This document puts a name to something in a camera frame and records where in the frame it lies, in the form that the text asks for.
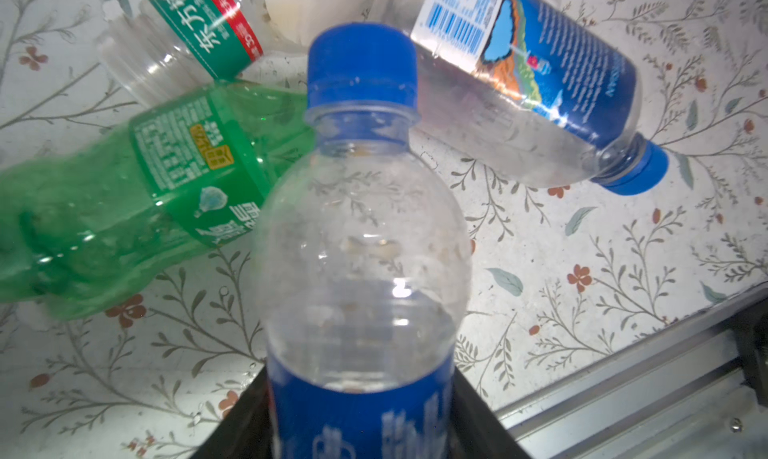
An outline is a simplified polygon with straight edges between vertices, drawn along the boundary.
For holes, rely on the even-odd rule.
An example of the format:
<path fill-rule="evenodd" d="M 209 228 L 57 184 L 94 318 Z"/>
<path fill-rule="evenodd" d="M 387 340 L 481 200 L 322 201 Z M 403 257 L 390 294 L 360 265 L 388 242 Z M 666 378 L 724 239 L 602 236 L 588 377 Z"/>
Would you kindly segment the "green soda bottle yellow cap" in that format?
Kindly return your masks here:
<path fill-rule="evenodd" d="M 314 145 L 304 93 L 219 82 L 79 151 L 1 174 L 1 299 L 61 320 L 112 308 L 163 269 L 253 230 Z"/>

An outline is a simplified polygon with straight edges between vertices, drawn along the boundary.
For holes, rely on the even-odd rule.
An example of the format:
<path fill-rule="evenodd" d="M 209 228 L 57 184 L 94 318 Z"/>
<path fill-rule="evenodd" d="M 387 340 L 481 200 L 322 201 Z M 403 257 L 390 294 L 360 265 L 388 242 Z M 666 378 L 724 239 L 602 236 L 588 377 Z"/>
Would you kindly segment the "pepsi bottle blue cap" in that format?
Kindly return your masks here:
<path fill-rule="evenodd" d="M 443 458 L 471 246 L 411 149 L 412 41 L 353 23 L 308 56 L 313 150 L 270 192 L 254 254 L 277 458 Z"/>

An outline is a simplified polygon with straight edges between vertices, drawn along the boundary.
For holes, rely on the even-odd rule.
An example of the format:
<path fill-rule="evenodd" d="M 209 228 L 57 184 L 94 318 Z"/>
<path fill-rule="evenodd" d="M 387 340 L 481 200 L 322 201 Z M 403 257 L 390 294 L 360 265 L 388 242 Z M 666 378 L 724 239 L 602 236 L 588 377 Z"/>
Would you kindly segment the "clear bottle blue orange label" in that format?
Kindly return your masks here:
<path fill-rule="evenodd" d="M 427 135 L 531 187 L 632 196 L 664 178 L 635 65 L 545 0 L 374 0 L 371 18 L 415 45 Z"/>

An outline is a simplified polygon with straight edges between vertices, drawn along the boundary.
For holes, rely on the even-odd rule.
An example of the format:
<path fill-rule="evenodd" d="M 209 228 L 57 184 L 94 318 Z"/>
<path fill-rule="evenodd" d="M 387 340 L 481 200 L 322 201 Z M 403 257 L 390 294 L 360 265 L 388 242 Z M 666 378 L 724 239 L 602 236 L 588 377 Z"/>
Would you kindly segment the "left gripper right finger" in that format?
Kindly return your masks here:
<path fill-rule="evenodd" d="M 453 376 L 447 457 L 531 458 L 458 369 Z"/>

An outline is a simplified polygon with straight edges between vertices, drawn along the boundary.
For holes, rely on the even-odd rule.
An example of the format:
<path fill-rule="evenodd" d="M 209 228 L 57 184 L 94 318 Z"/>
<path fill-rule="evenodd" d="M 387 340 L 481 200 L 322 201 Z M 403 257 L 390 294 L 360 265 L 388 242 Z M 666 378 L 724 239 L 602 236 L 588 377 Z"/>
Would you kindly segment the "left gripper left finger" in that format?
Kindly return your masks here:
<path fill-rule="evenodd" d="M 191 459 L 273 457 L 267 368 L 263 368 Z"/>

